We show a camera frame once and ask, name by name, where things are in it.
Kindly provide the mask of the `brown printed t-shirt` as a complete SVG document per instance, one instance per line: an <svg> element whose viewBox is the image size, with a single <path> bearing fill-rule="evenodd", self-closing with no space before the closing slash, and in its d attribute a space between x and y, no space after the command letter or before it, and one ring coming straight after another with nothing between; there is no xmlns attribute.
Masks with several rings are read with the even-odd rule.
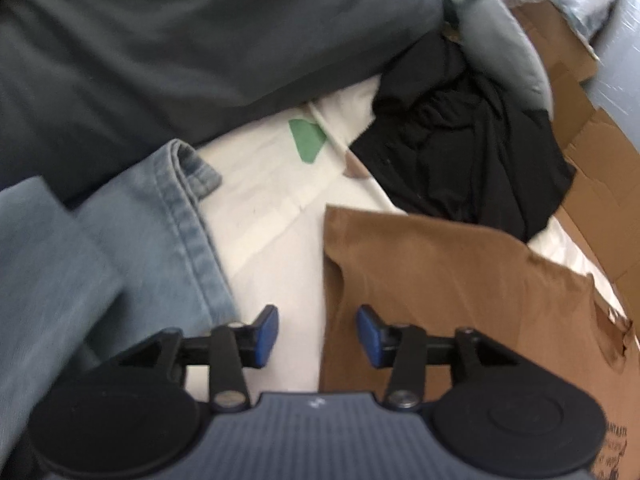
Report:
<svg viewBox="0 0 640 480"><path fill-rule="evenodd" d="M639 474L639 346L589 276L505 232L424 216L330 207L323 222L326 331L319 387L382 393L359 307L436 336L470 326L589 392L606 416L600 479Z"/></svg>

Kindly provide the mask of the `black clothes pile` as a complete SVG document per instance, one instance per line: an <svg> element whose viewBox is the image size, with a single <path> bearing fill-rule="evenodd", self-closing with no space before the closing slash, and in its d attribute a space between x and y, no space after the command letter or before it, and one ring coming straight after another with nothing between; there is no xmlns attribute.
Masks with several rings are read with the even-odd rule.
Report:
<svg viewBox="0 0 640 480"><path fill-rule="evenodd" d="M429 32L382 73L374 119L350 149L410 214L489 226L527 242L576 174L545 110L522 110L462 49Z"/></svg>

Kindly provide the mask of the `cream bear print duvet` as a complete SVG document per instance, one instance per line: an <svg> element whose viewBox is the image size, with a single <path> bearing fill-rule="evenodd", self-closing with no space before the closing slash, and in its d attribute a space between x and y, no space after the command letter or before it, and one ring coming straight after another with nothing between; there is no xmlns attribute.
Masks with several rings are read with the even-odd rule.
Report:
<svg viewBox="0 0 640 480"><path fill-rule="evenodd" d="M371 122L376 90L378 81L368 79L253 122L201 149L203 159L222 175L221 187L206 197L202 211L240 317L250 320L266 304L280 311L280 334L269 363L248 378L253 394L322 391L326 210L422 216L395 207L348 150ZM599 294L627 318L612 284L564 229L560 216L522 243L592 278Z"/></svg>

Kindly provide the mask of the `grey garment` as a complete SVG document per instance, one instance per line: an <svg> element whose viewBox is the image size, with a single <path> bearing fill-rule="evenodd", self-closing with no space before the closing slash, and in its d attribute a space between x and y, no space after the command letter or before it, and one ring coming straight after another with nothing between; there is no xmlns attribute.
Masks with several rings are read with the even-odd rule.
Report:
<svg viewBox="0 0 640 480"><path fill-rule="evenodd" d="M231 322L228 281L200 211L220 185L173 140L66 208L40 177L1 194L1 453L62 374L167 327Z"/></svg>

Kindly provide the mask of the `brown cardboard sheet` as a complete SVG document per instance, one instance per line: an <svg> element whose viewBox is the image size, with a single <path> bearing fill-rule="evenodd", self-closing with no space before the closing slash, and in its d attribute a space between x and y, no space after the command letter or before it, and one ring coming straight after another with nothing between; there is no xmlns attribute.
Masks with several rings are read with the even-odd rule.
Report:
<svg viewBox="0 0 640 480"><path fill-rule="evenodd" d="M512 10L547 71L552 128L577 174L560 220L582 250L596 259L626 315L639 319L639 153L582 83L597 61L549 1Z"/></svg>

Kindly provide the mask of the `dark grey pillow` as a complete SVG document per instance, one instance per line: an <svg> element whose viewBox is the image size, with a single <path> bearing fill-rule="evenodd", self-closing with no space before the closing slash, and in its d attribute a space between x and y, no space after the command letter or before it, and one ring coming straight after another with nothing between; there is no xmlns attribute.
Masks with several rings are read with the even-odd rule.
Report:
<svg viewBox="0 0 640 480"><path fill-rule="evenodd" d="M356 84L442 24L442 0L1 0L1 183L91 193Z"/></svg>

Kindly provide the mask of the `grey neck pillow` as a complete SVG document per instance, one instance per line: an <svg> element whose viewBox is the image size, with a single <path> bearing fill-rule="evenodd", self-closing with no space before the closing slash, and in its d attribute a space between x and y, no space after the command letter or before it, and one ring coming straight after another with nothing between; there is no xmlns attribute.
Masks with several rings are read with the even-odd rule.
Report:
<svg viewBox="0 0 640 480"><path fill-rule="evenodd" d="M553 114L549 78L537 50L501 0L442 0L472 65L501 84L523 110Z"/></svg>

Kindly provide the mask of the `grey cabinet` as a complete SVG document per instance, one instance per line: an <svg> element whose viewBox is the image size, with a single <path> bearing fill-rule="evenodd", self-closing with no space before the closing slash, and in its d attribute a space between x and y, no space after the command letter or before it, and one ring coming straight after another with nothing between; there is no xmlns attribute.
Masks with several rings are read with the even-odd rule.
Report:
<svg viewBox="0 0 640 480"><path fill-rule="evenodd" d="M617 0L606 25L594 38L597 75L584 88L639 148L639 0Z"/></svg>

